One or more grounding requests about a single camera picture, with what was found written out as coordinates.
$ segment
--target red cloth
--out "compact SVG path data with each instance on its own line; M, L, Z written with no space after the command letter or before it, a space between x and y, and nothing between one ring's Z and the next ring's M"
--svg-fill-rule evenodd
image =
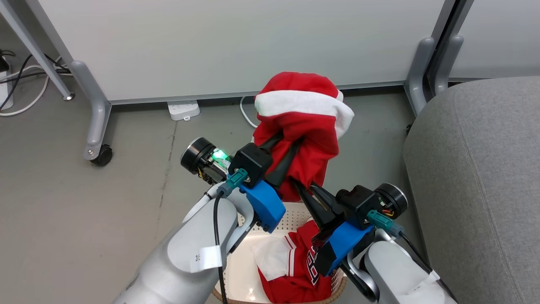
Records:
M332 277L324 277L315 269L315 252L311 239L319 232L314 221L308 221L289 232L285 239L291 247L288 275L266 281L259 270L262 287L272 303L305 303L322 301L332 295Z
M338 138L347 131L354 116L336 86L317 74L282 72L272 77L255 97L255 107L261 121L253 133L256 145L283 130L283 140L272 149L274 163L268 172L303 136L287 177L305 187L312 181L323 184L328 160L339 153ZM284 201L300 200L289 179L284 180L279 192Z

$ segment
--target white partition panel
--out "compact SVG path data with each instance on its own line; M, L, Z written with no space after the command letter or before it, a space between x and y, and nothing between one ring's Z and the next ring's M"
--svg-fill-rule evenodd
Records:
M540 75L540 2L474 0L451 78Z
M444 0L39 0L109 100L253 92L274 74L403 82Z

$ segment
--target white power outlet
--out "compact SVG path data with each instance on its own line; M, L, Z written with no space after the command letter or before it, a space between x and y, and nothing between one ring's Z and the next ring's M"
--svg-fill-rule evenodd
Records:
M0 78L4 78L5 76L9 75L10 71L0 72ZM6 97L9 94L9 91L11 91L12 82L6 82L6 83L0 83L0 105L4 102ZM13 95L9 97L8 102L2 107L0 110L5 110L13 107Z
M196 100L169 101L167 102L172 120L189 121L191 117L199 115L201 112Z

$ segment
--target gray upholstered ottoman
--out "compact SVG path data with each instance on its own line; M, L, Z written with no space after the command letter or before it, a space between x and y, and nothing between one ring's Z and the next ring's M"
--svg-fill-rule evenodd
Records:
M429 260L460 303L540 303L540 77L456 85L404 158Z

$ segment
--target wicker rim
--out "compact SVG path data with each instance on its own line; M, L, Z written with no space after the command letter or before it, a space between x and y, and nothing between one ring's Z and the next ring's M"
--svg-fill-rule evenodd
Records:
M334 294L332 294L332 296L330 296L329 298L327 298L325 300L322 300L322 301L308 302L308 303L303 303L303 304L330 304L330 303L334 302L335 300L337 300L341 296L341 293L345 289L346 284L347 284L347 277L344 276L344 277L341 278L341 282L340 282L339 286L337 287L336 292ZM219 291L217 289L214 288L214 290L212 291L212 294L216 298L218 298L219 301L223 302L223 297L221 296L221 294L219 293ZM246 301L232 300L232 299L229 299L229 298L227 298L227 302L230 303L230 304L254 304L254 303L257 303L257 302L246 302Z

